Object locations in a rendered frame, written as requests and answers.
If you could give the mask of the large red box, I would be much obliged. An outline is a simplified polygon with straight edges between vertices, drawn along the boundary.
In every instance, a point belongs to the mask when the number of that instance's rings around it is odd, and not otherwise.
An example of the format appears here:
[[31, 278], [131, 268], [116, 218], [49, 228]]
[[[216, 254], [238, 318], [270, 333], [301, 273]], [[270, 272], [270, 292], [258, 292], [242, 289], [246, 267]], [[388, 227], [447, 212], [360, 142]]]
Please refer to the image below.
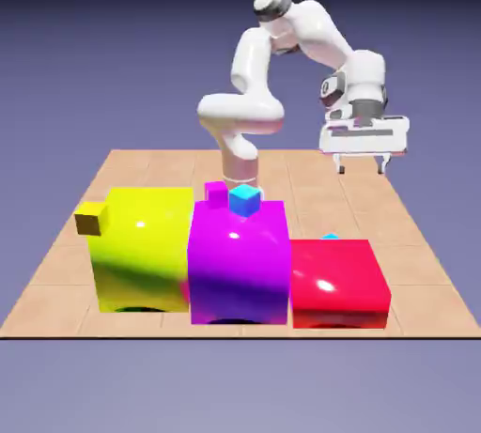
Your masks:
[[383, 329], [391, 290], [368, 240], [293, 240], [290, 304], [296, 329]]

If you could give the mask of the small magenta cube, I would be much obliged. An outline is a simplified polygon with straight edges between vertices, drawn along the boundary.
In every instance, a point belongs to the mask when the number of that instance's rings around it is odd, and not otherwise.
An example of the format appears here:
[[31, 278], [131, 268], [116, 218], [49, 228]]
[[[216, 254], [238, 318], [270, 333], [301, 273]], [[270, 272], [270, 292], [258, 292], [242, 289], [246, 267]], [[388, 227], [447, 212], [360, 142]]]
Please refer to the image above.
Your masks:
[[204, 185], [205, 201], [212, 209], [227, 208], [229, 190], [223, 181], [210, 181]]

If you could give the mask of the large magenta box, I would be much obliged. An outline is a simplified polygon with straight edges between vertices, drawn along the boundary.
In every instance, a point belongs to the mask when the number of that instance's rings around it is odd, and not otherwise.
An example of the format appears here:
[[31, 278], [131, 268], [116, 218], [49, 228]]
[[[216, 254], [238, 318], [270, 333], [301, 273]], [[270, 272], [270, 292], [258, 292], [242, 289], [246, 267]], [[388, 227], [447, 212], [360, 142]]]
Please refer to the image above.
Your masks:
[[282, 201], [244, 218], [197, 201], [187, 248], [191, 321], [287, 323], [291, 245]]

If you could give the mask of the small yellow cube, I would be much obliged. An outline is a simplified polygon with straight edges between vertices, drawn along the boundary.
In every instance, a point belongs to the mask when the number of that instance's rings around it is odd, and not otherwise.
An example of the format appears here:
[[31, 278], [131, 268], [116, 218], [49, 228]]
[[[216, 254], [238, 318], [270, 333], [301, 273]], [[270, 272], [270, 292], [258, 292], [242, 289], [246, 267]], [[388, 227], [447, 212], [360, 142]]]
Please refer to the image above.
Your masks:
[[100, 237], [107, 223], [105, 202], [84, 202], [74, 211], [76, 231], [80, 236]]

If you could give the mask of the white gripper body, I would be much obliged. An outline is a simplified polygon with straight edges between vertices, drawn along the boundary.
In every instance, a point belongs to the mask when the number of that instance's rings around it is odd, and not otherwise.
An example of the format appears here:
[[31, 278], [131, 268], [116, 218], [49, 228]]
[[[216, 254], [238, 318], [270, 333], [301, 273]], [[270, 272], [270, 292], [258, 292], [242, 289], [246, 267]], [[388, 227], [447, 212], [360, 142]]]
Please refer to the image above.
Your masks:
[[334, 115], [320, 131], [319, 150], [325, 154], [402, 154], [407, 150], [410, 120], [406, 116], [357, 118]]

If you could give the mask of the small blue cube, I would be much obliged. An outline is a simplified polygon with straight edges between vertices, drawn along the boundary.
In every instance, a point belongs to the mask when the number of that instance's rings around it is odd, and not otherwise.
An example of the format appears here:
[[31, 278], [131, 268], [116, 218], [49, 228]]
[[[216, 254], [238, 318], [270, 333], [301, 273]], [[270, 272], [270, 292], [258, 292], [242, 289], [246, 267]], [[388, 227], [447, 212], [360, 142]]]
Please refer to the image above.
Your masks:
[[241, 184], [229, 191], [229, 210], [241, 217], [250, 217], [260, 210], [262, 193], [257, 187]]

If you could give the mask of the large yellow box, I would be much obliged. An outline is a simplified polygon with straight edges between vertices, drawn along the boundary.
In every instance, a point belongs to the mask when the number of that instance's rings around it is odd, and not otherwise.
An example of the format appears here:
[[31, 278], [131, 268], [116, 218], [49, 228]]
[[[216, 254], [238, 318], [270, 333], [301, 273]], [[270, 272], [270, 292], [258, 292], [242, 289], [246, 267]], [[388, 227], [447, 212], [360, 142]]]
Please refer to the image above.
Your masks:
[[184, 313], [191, 188], [113, 188], [107, 221], [87, 238], [100, 311]]

